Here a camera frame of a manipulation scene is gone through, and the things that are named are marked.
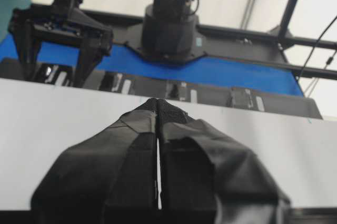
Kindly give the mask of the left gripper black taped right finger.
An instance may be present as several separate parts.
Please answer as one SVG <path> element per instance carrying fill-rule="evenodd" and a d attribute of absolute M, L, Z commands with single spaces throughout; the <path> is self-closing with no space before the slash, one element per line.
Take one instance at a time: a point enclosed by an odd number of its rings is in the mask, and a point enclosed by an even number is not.
<path fill-rule="evenodd" d="M 249 147 L 157 102 L 168 223 L 289 223 L 291 202 Z"/>

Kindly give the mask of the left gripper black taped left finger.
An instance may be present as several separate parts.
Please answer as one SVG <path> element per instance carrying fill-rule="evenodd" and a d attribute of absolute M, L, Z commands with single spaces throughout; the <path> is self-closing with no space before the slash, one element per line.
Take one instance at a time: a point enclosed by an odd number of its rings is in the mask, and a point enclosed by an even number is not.
<path fill-rule="evenodd" d="M 31 199 L 35 223 L 153 223 L 154 98 L 64 150 Z"/>

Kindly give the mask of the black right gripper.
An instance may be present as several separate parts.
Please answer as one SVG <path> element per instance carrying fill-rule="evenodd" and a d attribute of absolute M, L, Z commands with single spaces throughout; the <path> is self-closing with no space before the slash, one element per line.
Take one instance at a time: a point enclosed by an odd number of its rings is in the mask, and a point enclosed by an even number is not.
<path fill-rule="evenodd" d="M 18 60 L 25 80 L 34 77 L 42 41 L 35 35 L 35 27 L 43 26 L 53 35 L 82 38 L 77 59 L 73 87 L 82 87 L 104 56 L 109 56 L 113 30 L 86 15 L 80 5 L 83 0 L 54 0 L 51 5 L 31 5 L 28 9 L 14 9 L 9 32 L 14 37 Z"/>

